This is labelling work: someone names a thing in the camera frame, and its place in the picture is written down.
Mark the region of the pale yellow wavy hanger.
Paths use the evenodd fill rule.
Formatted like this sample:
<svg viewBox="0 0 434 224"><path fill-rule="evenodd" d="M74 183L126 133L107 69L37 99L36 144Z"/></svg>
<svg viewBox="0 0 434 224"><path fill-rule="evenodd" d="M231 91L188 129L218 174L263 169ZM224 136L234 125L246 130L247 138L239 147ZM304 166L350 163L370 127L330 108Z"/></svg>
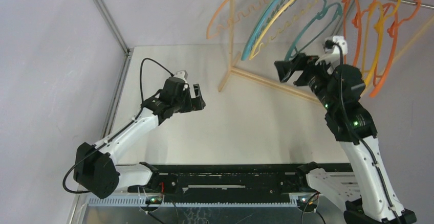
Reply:
<svg viewBox="0 0 434 224"><path fill-rule="evenodd" d="M289 0L267 24L264 32L253 46L253 50L246 60L254 59L261 50L283 34L285 30L296 24L301 18L309 14L316 7L319 0Z"/></svg>

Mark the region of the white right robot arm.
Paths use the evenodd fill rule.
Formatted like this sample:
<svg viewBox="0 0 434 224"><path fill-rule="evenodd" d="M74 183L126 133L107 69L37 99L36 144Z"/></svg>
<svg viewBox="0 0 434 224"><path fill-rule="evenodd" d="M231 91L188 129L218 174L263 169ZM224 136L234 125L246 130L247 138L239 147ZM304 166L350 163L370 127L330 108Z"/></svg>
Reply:
<svg viewBox="0 0 434 224"><path fill-rule="evenodd" d="M361 71L348 64L332 68L306 54L274 65L281 82L299 71L294 84L308 86L325 108L327 127L349 159L359 191L331 179L314 162L298 168L298 189L321 193L342 211L346 223L415 223L416 214L403 207L387 176L373 118L359 103L365 88Z"/></svg>

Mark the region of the light blue wavy hanger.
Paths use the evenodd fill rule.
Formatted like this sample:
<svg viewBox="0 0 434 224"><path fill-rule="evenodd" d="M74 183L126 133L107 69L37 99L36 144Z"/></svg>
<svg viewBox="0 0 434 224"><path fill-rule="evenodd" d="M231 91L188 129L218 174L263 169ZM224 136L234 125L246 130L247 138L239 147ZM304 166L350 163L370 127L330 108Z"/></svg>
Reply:
<svg viewBox="0 0 434 224"><path fill-rule="evenodd" d="M265 9L263 10L261 16L256 22L256 25L254 26L246 45L244 46L243 52L241 54L241 60L244 61L248 59L250 56L254 44L259 39L260 35L264 32L267 24L271 21L271 19L277 14L277 12L282 8L284 3L288 2L289 0L270 0L269 3L266 5Z"/></svg>

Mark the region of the orange plastic hanger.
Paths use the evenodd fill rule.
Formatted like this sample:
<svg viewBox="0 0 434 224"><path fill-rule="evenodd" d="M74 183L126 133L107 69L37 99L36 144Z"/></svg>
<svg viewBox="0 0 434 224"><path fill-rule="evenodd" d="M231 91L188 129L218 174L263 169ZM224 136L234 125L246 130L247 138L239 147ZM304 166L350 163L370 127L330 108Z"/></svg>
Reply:
<svg viewBox="0 0 434 224"><path fill-rule="evenodd" d="M349 12L349 7L350 7L351 2L354 2L356 5L357 12L356 12L355 17L352 19L351 23L358 30L355 56L354 56L354 60L352 63L353 66L357 66L357 62L358 62L359 55L360 55L361 40L362 40L362 21L361 20L362 20L364 13L367 10L361 11L359 0L342 0L341 2L344 4L342 16L343 16L343 35L345 38L346 38L346 19L347 19L346 14Z"/></svg>
<svg viewBox="0 0 434 224"><path fill-rule="evenodd" d="M393 59L395 56L395 51L397 48L398 43L398 34L399 34L399 28L405 21L410 21L416 14L418 13L420 7L421 7L421 0L414 0L416 3L416 8L414 9L412 15L408 18L404 18L402 20L399 20L398 16L398 8L400 7L400 2L398 2L396 5L393 3L386 3L382 5L382 9L380 12L382 15L379 17L378 22L374 25L374 29L378 33L378 39L377 39L377 47L376 47L376 53L375 57L371 66L371 69L369 70L369 73L367 75L366 81L372 81L371 84L373 85L373 90L369 94L370 98L376 97L376 95L381 90L385 80L387 79L387 76L389 74L389 71L393 64ZM379 63L379 56L382 48L382 37L383 37L383 31L384 31L384 23L385 21L393 17L394 21L391 24L389 28L387 28L386 32L388 33L389 37L393 39L393 43L390 49L389 57L387 64L383 70L382 73L378 71L378 63Z"/></svg>

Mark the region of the yellow-orange plastic hanger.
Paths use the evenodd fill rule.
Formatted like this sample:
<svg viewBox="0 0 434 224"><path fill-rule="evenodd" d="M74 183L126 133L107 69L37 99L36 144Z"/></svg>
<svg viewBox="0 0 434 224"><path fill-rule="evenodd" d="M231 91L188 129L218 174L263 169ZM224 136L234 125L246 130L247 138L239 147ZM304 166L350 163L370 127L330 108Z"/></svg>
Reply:
<svg viewBox="0 0 434 224"><path fill-rule="evenodd" d="M397 4L398 2L400 2L400 6L401 6L401 0L398 0L397 2L394 2L393 4ZM365 9L367 10L364 15L366 14L366 21L365 21L365 33L364 33L364 37L363 37L363 50L362 50L362 75L364 77L364 83L366 85L370 85L372 81L366 81L367 75L369 73L369 70L371 69L374 57L375 57L375 53L376 53L376 47L377 47L377 39L378 39L378 33L376 32L376 30L374 29L374 25L378 22L379 17L382 15L382 13L380 12L380 10L382 9L382 5L383 3L379 2L378 0L373 0L368 7ZM382 48L383 48L383 42L384 42L384 36L388 35L388 33L386 32L387 28L389 28L391 26L391 24L393 23L394 18L390 17L388 18L385 23L384 23L384 31L383 31L383 37L382 37ZM376 42L375 42L375 46L372 48L372 50L374 51L373 53L373 58L370 61L370 67L367 68L366 67L366 58L367 58L367 51L370 50L371 48L369 47L369 43L368 40L370 39L369 37L369 33L371 31L374 31L376 33Z"/></svg>

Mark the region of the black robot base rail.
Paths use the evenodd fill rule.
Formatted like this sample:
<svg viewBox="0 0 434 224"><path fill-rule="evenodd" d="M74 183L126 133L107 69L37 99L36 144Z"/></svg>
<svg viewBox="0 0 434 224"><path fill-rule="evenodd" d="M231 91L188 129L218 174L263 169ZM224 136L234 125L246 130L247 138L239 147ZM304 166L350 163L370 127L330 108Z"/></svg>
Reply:
<svg viewBox="0 0 434 224"><path fill-rule="evenodd" d="M295 207L300 195L314 193L302 184L299 167L303 164L153 165L150 182L127 192L162 194L180 207Z"/></svg>

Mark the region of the teal plastic hanger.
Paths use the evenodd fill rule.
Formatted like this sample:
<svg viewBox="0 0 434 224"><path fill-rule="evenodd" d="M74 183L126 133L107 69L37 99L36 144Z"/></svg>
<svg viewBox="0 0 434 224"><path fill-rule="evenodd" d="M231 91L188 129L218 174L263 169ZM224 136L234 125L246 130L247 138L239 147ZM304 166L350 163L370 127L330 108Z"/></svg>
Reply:
<svg viewBox="0 0 434 224"><path fill-rule="evenodd" d="M332 17L328 21L328 23L326 23L323 26L322 30L314 33L314 35L310 37L309 41L303 42L303 45L299 45L299 41L303 39L303 36L306 33L311 32L310 29L312 25L316 24L317 22L323 21L323 19L328 15L329 12L331 13ZM285 61L291 60L297 54L305 50L310 44L312 44L315 40L317 40L319 36L321 36L332 23L334 23L342 15L343 15L343 7L341 3L339 2L329 3L328 0L322 0L321 9L309 20L309 22L301 29L301 31L295 37L294 41L291 43L288 51L286 52L284 60Z"/></svg>

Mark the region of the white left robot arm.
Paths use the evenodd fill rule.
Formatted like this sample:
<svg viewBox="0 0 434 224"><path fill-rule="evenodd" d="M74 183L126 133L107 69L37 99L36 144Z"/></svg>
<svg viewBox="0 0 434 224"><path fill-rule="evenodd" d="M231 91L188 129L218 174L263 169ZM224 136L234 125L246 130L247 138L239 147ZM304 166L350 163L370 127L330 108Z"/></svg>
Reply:
<svg viewBox="0 0 434 224"><path fill-rule="evenodd" d="M120 165L126 151L174 114L203 110L206 103L198 83L190 85L178 76L166 79L162 89L142 101L138 113L123 127L94 144L82 143L75 164L68 171L73 179L100 199L130 186L153 192L160 178L147 163Z"/></svg>

